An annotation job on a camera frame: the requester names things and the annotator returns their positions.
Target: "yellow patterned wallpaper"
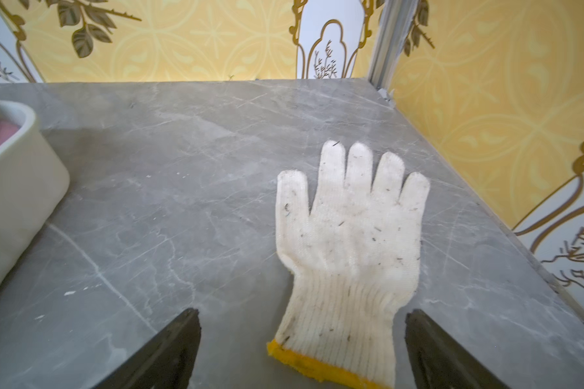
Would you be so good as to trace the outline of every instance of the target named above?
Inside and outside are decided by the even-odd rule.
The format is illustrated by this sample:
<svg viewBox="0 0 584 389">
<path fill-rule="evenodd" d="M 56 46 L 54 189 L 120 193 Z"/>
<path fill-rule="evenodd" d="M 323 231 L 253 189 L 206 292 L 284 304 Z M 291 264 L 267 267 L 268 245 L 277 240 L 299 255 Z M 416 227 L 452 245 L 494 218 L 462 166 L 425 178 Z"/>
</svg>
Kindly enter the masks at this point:
<svg viewBox="0 0 584 389">
<path fill-rule="evenodd" d="M 293 0 L 0 0 L 0 4 L 9 26 L 25 33 L 22 45 L 47 82 L 296 77 L 296 45 L 289 32 L 295 25 Z M 16 26 L 18 20 L 14 23 L 7 13 L 25 24 Z M 379 13 L 375 11 L 369 21 L 375 29 Z M 85 27 L 83 20 L 93 27 Z M 87 39 L 84 28 L 95 39 Z M 366 76 L 377 33 L 359 51 L 354 77 Z"/>
<path fill-rule="evenodd" d="M 584 0 L 429 0 L 391 82 L 411 120 L 513 227 L 573 177 L 584 141 Z"/>
</svg>

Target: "white knit glove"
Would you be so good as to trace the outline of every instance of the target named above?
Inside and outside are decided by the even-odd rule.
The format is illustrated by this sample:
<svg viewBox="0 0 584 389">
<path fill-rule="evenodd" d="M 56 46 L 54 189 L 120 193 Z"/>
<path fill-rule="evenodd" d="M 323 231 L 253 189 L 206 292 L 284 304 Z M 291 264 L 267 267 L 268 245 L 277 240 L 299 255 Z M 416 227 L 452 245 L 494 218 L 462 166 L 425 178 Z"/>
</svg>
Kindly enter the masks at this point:
<svg viewBox="0 0 584 389">
<path fill-rule="evenodd" d="M 421 216 L 430 183 L 404 163 L 381 157 L 372 184 L 364 144 L 322 147 L 318 189 L 308 208 L 307 177 L 279 174 L 276 245 L 294 274 L 288 308 L 268 352 L 319 381 L 393 388 L 392 322 L 417 288 Z"/>
</svg>

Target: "wallpaper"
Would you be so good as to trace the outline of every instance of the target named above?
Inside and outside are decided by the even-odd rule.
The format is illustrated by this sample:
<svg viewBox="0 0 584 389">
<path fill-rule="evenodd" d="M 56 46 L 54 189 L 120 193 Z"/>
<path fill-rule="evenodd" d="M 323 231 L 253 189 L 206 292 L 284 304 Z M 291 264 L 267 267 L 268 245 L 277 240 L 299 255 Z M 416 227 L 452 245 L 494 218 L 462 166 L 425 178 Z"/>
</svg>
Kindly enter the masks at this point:
<svg viewBox="0 0 584 389">
<path fill-rule="evenodd" d="M 356 21 L 354 26 L 342 21 L 347 34 L 357 35 L 349 51 L 357 49 L 356 61 L 349 61 L 348 73 L 336 75 L 365 77 L 380 9 L 374 0 L 337 0 L 335 5 L 322 0 L 0 0 L 0 15 L 21 47 L 3 46 L 15 60 L 21 59 L 17 52 L 27 57 L 16 65 L 30 62 L 46 82 L 254 80 L 297 77 L 298 40 L 291 29 L 302 24 L 303 8 L 310 8 L 298 32 L 307 30 L 314 42 L 321 36 L 309 30 L 319 31 L 324 23 L 312 26 L 312 14 Z M 366 34 L 361 45 L 362 32 L 370 28 L 376 29 L 374 35 Z"/>
<path fill-rule="evenodd" d="M 584 0 L 422 3 L 397 108 L 584 307 Z"/>
</svg>

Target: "marble countertop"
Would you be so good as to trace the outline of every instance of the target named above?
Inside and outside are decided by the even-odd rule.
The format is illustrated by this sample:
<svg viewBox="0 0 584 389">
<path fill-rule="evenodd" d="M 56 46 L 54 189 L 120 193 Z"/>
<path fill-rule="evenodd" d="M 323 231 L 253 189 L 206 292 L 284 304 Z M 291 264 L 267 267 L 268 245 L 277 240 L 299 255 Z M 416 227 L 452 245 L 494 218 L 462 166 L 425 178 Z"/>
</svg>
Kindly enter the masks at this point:
<svg viewBox="0 0 584 389">
<path fill-rule="evenodd" d="M 365 80 L 0 85 L 38 114 L 70 189 L 0 288 L 0 389 L 87 389 L 186 307 L 191 388 L 335 388 L 266 354 L 291 292 L 276 176 L 315 191 L 321 145 L 391 150 L 432 180 L 423 309 L 513 389 L 584 389 L 584 324 L 465 183 Z"/>
</svg>

